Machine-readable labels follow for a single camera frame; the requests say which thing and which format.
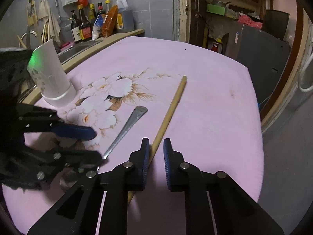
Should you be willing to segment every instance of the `refrigerator sticker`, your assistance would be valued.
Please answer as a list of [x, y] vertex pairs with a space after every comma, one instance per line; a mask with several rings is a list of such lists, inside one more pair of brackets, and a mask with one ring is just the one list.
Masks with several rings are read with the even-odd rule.
[[236, 37], [235, 37], [235, 43], [237, 44], [237, 41], [238, 41], [238, 36], [239, 36], [239, 33], [237, 32], [236, 33]]

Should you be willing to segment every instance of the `gray refrigerator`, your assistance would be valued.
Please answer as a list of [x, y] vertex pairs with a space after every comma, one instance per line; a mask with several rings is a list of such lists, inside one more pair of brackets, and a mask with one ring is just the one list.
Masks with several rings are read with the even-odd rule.
[[225, 55], [248, 68], [260, 108], [285, 69], [289, 43], [251, 26], [233, 22]]

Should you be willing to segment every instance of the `wooden door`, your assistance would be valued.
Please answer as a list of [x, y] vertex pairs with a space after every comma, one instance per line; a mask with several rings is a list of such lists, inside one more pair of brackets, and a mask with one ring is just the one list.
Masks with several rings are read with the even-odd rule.
[[205, 28], [206, 0], [191, 0], [189, 43], [202, 47]]

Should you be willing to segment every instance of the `red label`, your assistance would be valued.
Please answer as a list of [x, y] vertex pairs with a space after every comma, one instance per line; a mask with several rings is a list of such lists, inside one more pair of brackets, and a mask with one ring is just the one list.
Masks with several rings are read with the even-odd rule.
[[81, 31], [83, 33], [84, 39], [88, 39], [88, 38], [91, 37], [91, 29], [90, 29], [90, 27], [84, 28]]

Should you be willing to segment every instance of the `green drawer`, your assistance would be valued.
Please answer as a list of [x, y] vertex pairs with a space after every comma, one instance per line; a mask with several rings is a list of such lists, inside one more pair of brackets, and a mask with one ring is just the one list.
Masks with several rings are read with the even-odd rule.
[[207, 12], [225, 16], [225, 7], [207, 4]]

